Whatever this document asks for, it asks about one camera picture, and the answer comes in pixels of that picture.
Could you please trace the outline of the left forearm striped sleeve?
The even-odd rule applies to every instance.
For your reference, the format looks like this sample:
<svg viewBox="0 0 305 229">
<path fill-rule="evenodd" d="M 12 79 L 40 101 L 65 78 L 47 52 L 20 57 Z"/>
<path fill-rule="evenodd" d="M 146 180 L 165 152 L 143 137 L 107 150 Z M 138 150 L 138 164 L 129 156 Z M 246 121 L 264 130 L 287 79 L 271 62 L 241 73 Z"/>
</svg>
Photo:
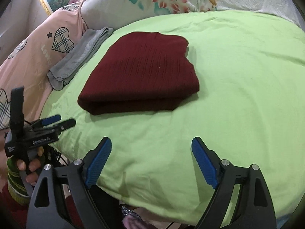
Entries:
<svg viewBox="0 0 305 229">
<path fill-rule="evenodd" d="M 1 228 L 26 228 L 30 196 L 13 158 L 7 160 L 7 183 L 1 192 Z"/>
</svg>

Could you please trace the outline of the person's left hand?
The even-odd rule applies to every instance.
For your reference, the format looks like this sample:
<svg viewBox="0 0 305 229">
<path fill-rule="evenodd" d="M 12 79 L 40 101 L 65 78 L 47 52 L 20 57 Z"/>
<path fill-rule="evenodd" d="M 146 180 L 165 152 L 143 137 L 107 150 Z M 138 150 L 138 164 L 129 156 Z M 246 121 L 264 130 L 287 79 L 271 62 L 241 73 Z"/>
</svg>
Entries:
<svg viewBox="0 0 305 229">
<path fill-rule="evenodd" d="M 44 153 L 44 148 L 39 147 L 36 149 L 35 157 L 29 162 L 18 159 L 16 161 L 16 166 L 19 170 L 20 178 L 25 184 L 30 184 L 32 186 L 36 185 L 36 182 L 39 178 L 37 173 L 42 166 L 42 157 Z"/>
</svg>

